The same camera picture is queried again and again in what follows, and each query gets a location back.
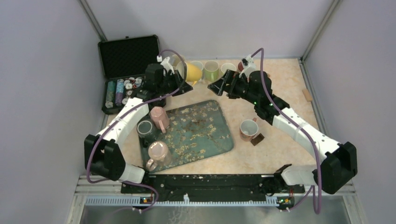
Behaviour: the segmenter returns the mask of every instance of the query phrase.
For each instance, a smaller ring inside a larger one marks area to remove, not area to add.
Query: wall
[[[370,223],[396,223],[396,1],[343,1],[307,66],[330,134],[357,147]]]
[[[0,223],[66,221],[101,123],[98,42],[75,0],[1,1]]]
[[[156,34],[189,59],[300,57],[331,0],[87,0],[109,40]]]

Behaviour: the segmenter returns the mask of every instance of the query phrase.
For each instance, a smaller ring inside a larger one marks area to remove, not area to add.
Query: cable
[[[180,54],[178,54],[178,53],[175,52],[174,50],[165,49],[165,50],[162,50],[162,51],[159,53],[159,55],[161,55],[161,54],[162,54],[163,52],[165,52],[165,51],[172,52],[172,53],[174,53],[175,55],[177,55],[177,56],[180,58],[180,61],[183,63],[183,66],[184,66],[184,77],[187,77],[187,65],[186,65],[184,59],[180,56]],[[183,86],[184,84],[185,84],[185,79],[182,80],[182,82],[181,82],[181,84],[180,84],[180,87]],[[125,114],[121,115],[121,116],[120,116],[120,119],[123,119],[123,118],[126,117],[128,114],[130,114],[132,111],[134,111],[135,109],[139,108],[140,106],[143,106],[143,105],[146,105],[146,104],[149,104],[149,103],[152,103],[152,102],[156,102],[156,101],[158,101],[158,100],[162,100],[162,99],[164,99],[164,98],[167,98],[167,97],[169,97],[169,96],[172,96],[173,94],[177,93],[177,92],[180,90],[180,87],[177,88],[175,91],[169,93],[169,94],[166,94],[166,95],[164,95],[164,96],[161,96],[161,97],[158,97],[158,98],[155,98],[155,99],[151,99],[151,100],[142,102],[141,104],[138,104],[138,105],[132,107],[132,109],[130,109],[129,111],[127,111]],[[93,155],[95,154],[95,151],[96,151],[96,149],[98,148],[99,143],[103,140],[103,138],[109,133],[109,131],[110,131],[117,123],[118,123],[118,121],[116,120],[113,124],[111,124],[111,125],[103,132],[103,134],[99,136],[99,139],[95,142],[95,145],[94,145],[93,148],[92,148],[91,154],[90,154],[89,159],[88,159],[87,171],[86,171],[86,178],[87,178],[87,181],[88,181],[89,183],[99,183],[99,182],[108,180],[108,179],[106,179],[106,178],[100,179],[100,180],[97,180],[97,181],[91,180],[91,177],[90,177],[90,174],[91,174],[91,164],[92,164]],[[159,195],[158,195],[157,190],[155,190],[153,187],[148,186],[148,185],[144,185],[144,184],[133,183],[133,182],[130,182],[130,181],[124,181],[123,183],[129,184],[129,185],[138,186],[138,187],[145,187],[145,188],[148,188],[148,189],[154,191],[154,193],[155,193],[154,201],[151,203],[150,206],[148,206],[147,208],[141,210],[141,212],[147,211],[148,209],[150,209],[150,208],[157,202]],[[113,215],[114,213],[116,213],[116,212],[118,212],[118,211],[125,210],[125,209],[132,209],[132,208],[130,208],[130,207],[122,208],[122,209],[116,210],[115,212],[112,212],[111,215]]]
[[[261,59],[260,59],[260,75],[261,75],[261,81],[262,81],[262,87],[264,89],[265,95],[267,96],[268,100],[271,102],[271,104],[274,106],[274,108],[282,115],[284,116],[290,123],[292,123],[294,126],[296,126],[297,128],[300,127],[300,125],[298,125],[295,121],[293,121],[290,117],[288,117],[285,113],[282,112],[281,109],[279,109],[279,107],[275,104],[275,102],[273,101],[273,99],[271,98],[271,96],[268,93],[267,90],[267,86],[265,84],[265,80],[264,80],[264,69],[263,69],[263,64],[264,64],[264,48],[260,48],[258,49],[256,52],[254,52],[252,54],[251,57],[254,57],[257,53],[259,53],[259,51],[261,51]],[[303,199],[301,199],[300,202],[298,202],[293,208],[297,207],[306,197],[307,195],[311,192],[311,190],[313,189],[313,210],[315,211],[316,214],[320,213],[321,207],[322,207],[322,171],[320,169],[320,159],[319,159],[319,151],[318,148],[316,147],[315,141],[313,140],[313,138],[309,135],[309,133],[304,130],[304,128],[300,129],[302,133],[305,134],[305,136],[307,136],[308,140],[310,141],[310,143],[312,144],[313,147],[313,152],[315,154],[315,160],[316,160],[316,166],[317,166],[317,171],[318,171],[318,205],[316,206],[316,194],[315,194],[315,186],[312,185],[310,187],[310,190],[305,194],[305,196],[303,197]]]

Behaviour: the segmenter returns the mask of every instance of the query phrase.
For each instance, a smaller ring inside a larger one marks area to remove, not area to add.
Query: case lid
[[[157,63],[156,35],[99,42],[99,53],[107,79],[144,74],[147,65]]]

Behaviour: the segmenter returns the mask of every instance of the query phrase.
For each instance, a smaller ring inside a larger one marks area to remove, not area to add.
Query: beige table surface
[[[233,63],[239,60],[217,60],[223,63]],[[257,68],[260,61],[255,60]],[[303,119],[318,128],[311,103],[304,98],[305,89],[303,75],[297,59],[266,59],[264,70],[270,74],[273,93],[285,100]],[[244,142],[239,137],[240,123],[245,119],[257,117],[254,106],[243,99],[228,99],[226,93],[216,96],[207,88],[209,83],[201,81],[193,86],[194,90],[177,97],[167,98],[166,110],[202,102],[208,99],[220,103],[227,124],[233,136],[234,148],[224,154],[170,168],[159,174],[271,174],[287,163],[295,165],[315,164],[315,160],[299,144],[281,130],[271,126],[266,121],[258,119],[259,132],[265,139],[257,146]],[[110,115],[107,124],[115,118]],[[125,161],[129,164],[143,167],[139,140],[134,129],[121,148]]]

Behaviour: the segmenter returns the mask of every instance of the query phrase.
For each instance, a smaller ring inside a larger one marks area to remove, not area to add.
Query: glass mug
[[[167,166],[172,160],[168,146],[163,141],[155,141],[148,147],[150,159],[147,161],[146,168],[153,171],[157,166]]]

